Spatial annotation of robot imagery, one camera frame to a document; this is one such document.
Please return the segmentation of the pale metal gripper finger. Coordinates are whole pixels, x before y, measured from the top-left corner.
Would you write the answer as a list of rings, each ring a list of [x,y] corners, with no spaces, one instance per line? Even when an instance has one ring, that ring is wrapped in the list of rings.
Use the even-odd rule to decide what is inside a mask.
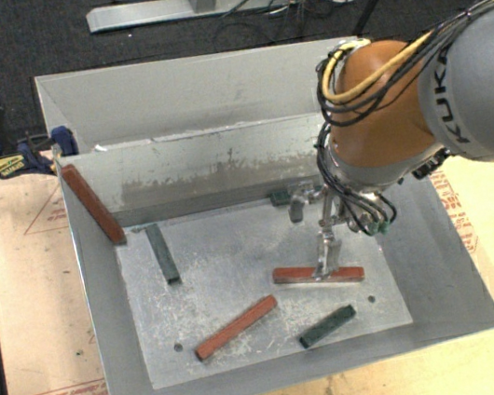
[[[325,232],[320,232],[317,236],[317,265],[314,270],[313,278],[316,280],[326,279],[332,273],[329,253],[331,250],[331,236]]]
[[[328,239],[325,242],[326,247],[326,258],[329,268],[329,273],[336,272],[339,267],[339,255],[341,252],[342,240]]]

